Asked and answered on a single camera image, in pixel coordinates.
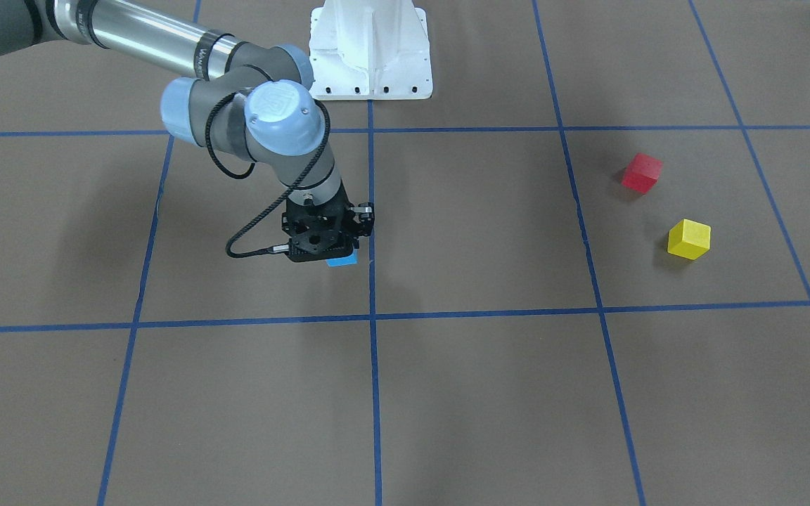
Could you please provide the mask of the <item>blue wooden block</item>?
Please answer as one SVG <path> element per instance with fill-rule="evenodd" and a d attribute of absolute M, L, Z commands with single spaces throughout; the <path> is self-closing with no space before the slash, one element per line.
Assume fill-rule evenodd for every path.
<path fill-rule="evenodd" d="M 326 264 L 331 268 L 342 268 L 342 266 L 351 266 L 358 263 L 358 250 L 354 249 L 349 255 L 345 257 L 334 257 L 334 259 L 326 259 Z"/>

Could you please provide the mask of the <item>red wooden block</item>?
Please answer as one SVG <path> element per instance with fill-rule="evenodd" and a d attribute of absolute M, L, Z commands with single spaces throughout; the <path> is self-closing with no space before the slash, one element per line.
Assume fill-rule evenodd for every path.
<path fill-rule="evenodd" d="M 624 168 L 622 186 L 645 195 L 658 183 L 664 167 L 659 158 L 645 153 L 636 153 Z"/>

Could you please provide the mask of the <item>yellow wooden block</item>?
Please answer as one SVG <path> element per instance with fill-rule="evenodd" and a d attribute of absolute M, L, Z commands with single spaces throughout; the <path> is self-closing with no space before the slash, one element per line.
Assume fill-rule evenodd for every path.
<path fill-rule="evenodd" d="M 712 227 L 692 220 L 680 220 L 668 232 L 667 252 L 695 261 L 711 249 Z"/>

